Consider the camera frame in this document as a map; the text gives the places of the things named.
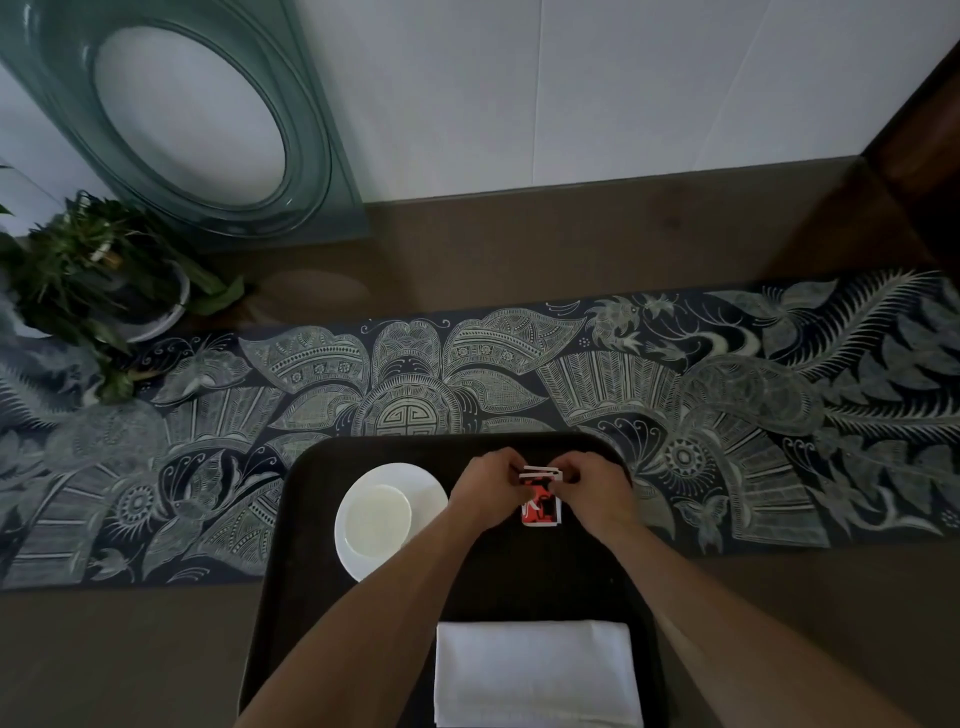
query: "hand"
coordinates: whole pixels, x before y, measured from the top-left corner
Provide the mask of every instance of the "hand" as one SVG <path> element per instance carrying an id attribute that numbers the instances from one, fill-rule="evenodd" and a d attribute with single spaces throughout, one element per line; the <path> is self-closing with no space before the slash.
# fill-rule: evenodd
<path id="1" fill-rule="evenodd" d="M 598 541 L 606 544 L 622 526 L 637 527 L 634 494 L 619 465 L 595 452 L 574 450 L 550 466 L 564 472 L 564 482 L 552 483 L 550 491 L 573 509 Z"/>
<path id="2" fill-rule="evenodd" d="M 526 464 L 513 448 L 474 457 L 453 486 L 447 508 L 474 526 L 477 535 L 493 528 L 534 496 L 533 488 L 518 484 L 517 473 Z"/>

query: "folded cloth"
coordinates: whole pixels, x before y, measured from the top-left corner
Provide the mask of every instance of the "folded cloth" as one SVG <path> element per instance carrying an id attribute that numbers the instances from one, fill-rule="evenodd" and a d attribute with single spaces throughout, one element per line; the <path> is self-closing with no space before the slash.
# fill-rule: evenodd
<path id="1" fill-rule="evenodd" d="M 642 726 L 630 630 L 608 621 L 441 622 L 440 728 Z"/>

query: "oval hole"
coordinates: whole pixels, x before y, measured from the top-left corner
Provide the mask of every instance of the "oval hole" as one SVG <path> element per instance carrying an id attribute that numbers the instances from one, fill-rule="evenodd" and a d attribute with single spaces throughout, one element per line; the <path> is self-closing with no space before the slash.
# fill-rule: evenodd
<path id="1" fill-rule="evenodd" d="M 253 205 L 279 187 L 286 161 L 273 115 L 206 46 L 125 28 L 100 48 L 94 74 L 117 132 L 168 182 L 225 205 Z"/>

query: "forearm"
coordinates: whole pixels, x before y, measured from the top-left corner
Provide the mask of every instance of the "forearm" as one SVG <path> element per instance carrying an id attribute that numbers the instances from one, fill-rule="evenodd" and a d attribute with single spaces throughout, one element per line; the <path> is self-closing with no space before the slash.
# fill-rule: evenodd
<path id="1" fill-rule="evenodd" d="M 725 725 L 915 726 L 863 680 L 647 529 L 620 527 L 605 543 Z"/>
<path id="2" fill-rule="evenodd" d="M 447 508 L 314 625 L 237 728 L 394 725 L 478 534 L 462 510 Z"/>

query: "plate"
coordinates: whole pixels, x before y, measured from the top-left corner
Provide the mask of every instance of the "plate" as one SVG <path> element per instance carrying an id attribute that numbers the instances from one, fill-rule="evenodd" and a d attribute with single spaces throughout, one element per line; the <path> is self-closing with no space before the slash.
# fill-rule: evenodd
<path id="1" fill-rule="evenodd" d="M 344 524 L 347 519 L 347 510 L 357 493 L 372 485 L 392 485 L 407 496 L 410 501 L 412 518 L 410 520 L 410 535 L 407 541 L 416 536 L 428 523 L 440 515 L 446 507 L 446 491 L 433 475 L 423 468 L 410 463 L 388 463 L 374 468 L 361 475 L 347 490 L 344 499 L 337 509 L 337 519 L 333 523 L 333 543 L 337 547 L 337 556 L 344 565 L 347 573 L 357 581 L 362 581 L 373 570 L 381 566 L 393 554 L 371 558 L 361 556 L 347 546 L 347 535 Z"/>

